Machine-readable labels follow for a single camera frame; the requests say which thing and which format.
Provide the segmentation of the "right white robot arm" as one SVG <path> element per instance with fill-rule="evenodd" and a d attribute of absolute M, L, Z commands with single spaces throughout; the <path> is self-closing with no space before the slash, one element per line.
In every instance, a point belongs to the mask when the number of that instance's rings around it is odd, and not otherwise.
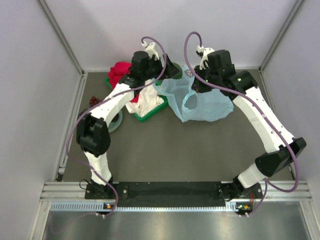
<path fill-rule="evenodd" d="M 235 69 L 229 51 L 199 45 L 196 53 L 201 61 L 193 69 L 195 79 L 192 88 L 198 93 L 220 90 L 244 113 L 263 143 L 265 153 L 233 179 L 234 194 L 245 198 L 258 182 L 296 163 L 307 143 L 302 137 L 294 137 L 283 126 L 252 74 Z"/>

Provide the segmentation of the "light blue plastic bag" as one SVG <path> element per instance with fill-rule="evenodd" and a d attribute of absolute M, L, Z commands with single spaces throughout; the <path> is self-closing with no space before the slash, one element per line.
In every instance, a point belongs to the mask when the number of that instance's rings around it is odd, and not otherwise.
<path fill-rule="evenodd" d="M 226 118 L 234 110 L 232 101 L 218 89 L 197 93 L 192 89 L 195 76 L 187 66 L 181 66 L 182 77 L 166 78 L 153 86 L 160 96 L 165 96 L 175 115 L 187 121 L 214 122 Z"/>

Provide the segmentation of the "dark red grape bunch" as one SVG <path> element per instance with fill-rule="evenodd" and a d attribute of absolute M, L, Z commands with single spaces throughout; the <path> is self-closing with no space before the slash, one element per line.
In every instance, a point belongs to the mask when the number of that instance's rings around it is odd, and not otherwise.
<path fill-rule="evenodd" d="M 99 104 L 101 101 L 102 101 L 101 99 L 99 99 L 99 98 L 97 98 L 97 97 L 95 97 L 95 96 L 92 96 L 92 97 L 90 98 L 90 100 L 89 100 L 89 105 L 90 105 L 91 107 L 93 107 L 93 106 Z"/>

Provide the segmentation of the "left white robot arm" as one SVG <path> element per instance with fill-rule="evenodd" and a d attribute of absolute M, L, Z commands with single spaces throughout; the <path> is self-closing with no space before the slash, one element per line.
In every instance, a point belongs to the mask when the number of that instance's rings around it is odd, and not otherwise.
<path fill-rule="evenodd" d="M 84 152 L 91 170 L 91 187 L 102 198 L 109 198 L 114 191 L 109 170 L 107 151 L 111 145 L 109 125 L 119 111 L 141 90 L 165 77 L 172 77 L 179 70 L 166 53 L 160 57 L 156 47 L 161 44 L 147 37 L 141 39 L 142 51 L 136 51 L 131 67 L 112 92 L 100 103 L 82 113 L 76 122 L 76 142 Z"/>

